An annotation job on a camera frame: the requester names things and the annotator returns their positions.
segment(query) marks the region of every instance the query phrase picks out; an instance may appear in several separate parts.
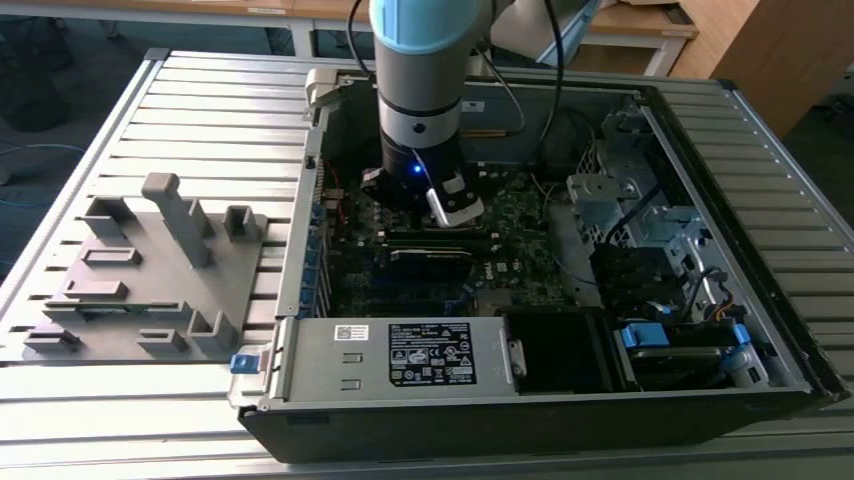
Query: slotted aluminum surface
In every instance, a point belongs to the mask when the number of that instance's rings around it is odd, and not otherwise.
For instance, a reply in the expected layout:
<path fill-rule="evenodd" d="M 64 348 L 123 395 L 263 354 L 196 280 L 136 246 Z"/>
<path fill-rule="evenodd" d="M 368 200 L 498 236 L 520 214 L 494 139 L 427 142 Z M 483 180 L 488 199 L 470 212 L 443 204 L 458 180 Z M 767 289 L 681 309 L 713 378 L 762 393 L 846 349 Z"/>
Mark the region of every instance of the slotted aluminum surface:
<path fill-rule="evenodd" d="M 339 60 L 195 52 L 172 52 L 166 62 L 146 62 L 0 290 L 0 331 L 41 318 L 39 299 L 59 288 L 75 243 L 88 235 L 85 225 L 73 220 L 85 198 L 95 193 L 135 196 L 146 173 L 174 171 L 184 179 L 182 193 L 202 197 L 206 211 L 222 211 L 239 201 L 274 221 L 244 332 L 248 342 L 270 338 L 302 135 L 308 128 L 302 87 L 306 73 L 318 66 L 352 68 Z M 550 75 L 524 70 L 508 73 Z M 849 229 L 805 183 L 799 168 L 738 94 L 710 81 L 568 77 L 611 84 L 649 83 L 661 89 L 839 373 L 854 378 Z M 133 208 L 151 208 L 141 198 L 131 198 L 129 203 Z M 815 462 L 807 464 L 815 472 L 830 465 L 829 455 L 854 448 L 854 402 L 847 401 L 809 417 L 754 425 L 695 447 L 292 466 L 279 464 L 243 430 L 226 401 L 228 386 L 223 365 L 0 369 L 0 469 L 9 469 L 0 470 L 0 476 L 347 477 L 360 470 L 371 477 L 399 478 L 450 471 L 492 475 L 689 463 L 683 469 L 659 472 L 658 477 L 699 478 L 709 468 L 699 462 L 707 465 L 713 460 L 718 472 L 731 473 L 743 472 L 757 461 L 751 459 L 762 458 L 771 468 L 767 462 L 798 457 L 798 462 Z M 835 468 L 850 469 L 850 458 L 835 457 Z M 786 471 L 793 468 L 799 467 L 787 464 Z"/>

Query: power supply label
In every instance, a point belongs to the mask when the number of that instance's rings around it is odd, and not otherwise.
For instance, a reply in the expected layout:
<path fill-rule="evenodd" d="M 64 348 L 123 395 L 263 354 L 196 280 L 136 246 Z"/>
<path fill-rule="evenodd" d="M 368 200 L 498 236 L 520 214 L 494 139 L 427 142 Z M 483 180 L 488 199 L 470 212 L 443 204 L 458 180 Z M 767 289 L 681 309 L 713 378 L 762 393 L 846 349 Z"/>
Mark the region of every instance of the power supply label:
<path fill-rule="evenodd" d="M 388 380 L 395 387 L 478 383 L 468 324 L 388 325 Z"/>

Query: motherboard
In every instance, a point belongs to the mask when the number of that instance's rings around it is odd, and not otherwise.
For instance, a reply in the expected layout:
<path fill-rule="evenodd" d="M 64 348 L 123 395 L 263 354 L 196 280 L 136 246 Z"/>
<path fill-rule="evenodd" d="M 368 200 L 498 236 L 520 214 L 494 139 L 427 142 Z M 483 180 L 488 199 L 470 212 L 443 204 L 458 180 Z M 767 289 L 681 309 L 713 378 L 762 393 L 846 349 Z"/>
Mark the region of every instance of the motherboard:
<path fill-rule="evenodd" d="M 548 186 L 554 196 L 546 196 L 512 167 L 472 168 L 483 190 L 494 192 L 486 213 L 440 229 L 428 213 L 383 208 L 362 192 L 359 176 L 328 166 L 332 316 L 491 316 L 512 305 L 574 304 L 543 220 L 560 186 Z"/>

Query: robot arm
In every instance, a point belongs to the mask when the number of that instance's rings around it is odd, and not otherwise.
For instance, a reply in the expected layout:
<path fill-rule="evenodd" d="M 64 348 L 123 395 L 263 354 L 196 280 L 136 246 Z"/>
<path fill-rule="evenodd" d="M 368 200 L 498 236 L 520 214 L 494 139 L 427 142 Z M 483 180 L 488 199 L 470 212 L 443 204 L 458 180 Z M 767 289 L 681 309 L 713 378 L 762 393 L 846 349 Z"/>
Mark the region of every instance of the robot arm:
<path fill-rule="evenodd" d="M 464 223 L 484 210 L 463 173 L 459 144 L 470 52 L 511 3 L 503 30 L 536 26 L 543 1 L 548 0 L 371 1 L 383 167 L 366 173 L 363 189 L 390 208 L 430 208 L 443 227 Z M 568 3 L 595 4 L 595 12 L 599 0 Z M 571 32 L 571 51 L 585 31 Z M 512 33 L 523 35 L 524 31 Z"/>

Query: floor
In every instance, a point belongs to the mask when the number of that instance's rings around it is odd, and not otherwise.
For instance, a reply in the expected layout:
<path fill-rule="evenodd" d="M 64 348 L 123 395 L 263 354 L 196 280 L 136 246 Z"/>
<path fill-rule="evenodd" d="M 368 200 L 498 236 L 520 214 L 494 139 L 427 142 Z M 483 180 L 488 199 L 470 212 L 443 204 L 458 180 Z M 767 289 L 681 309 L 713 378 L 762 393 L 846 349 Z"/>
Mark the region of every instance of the floor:
<path fill-rule="evenodd" d="M 260 28 L 206 25 L 162 25 L 121 22 L 121 36 L 107 40 L 93 20 L 68 20 L 64 38 L 75 64 L 55 74 L 60 94 L 71 106 L 71 117 L 57 128 L 36 134 L 12 130 L 0 120 L 0 152 L 12 144 L 61 143 L 85 148 L 131 79 L 148 48 L 270 54 L 291 53 L 287 32 Z M 343 36 L 322 33 L 318 51 L 322 56 L 348 58 Z M 370 58 L 370 35 L 356 40 Z M 502 63 L 516 63 L 503 58 Z M 845 125 L 823 121 L 822 112 L 811 112 L 786 138 L 786 145 L 801 160 L 831 202 L 846 219 L 854 219 L 854 139 L 843 134 Z M 11 268 L 41 221 L 47 206 L 13 207 L 17 204 L 49 203 L 76 166 L 79 154 L 68 150 L 23 150 L 3 155 L 0 167 L 12 174 L 0 186 L 0 280 Z"/>

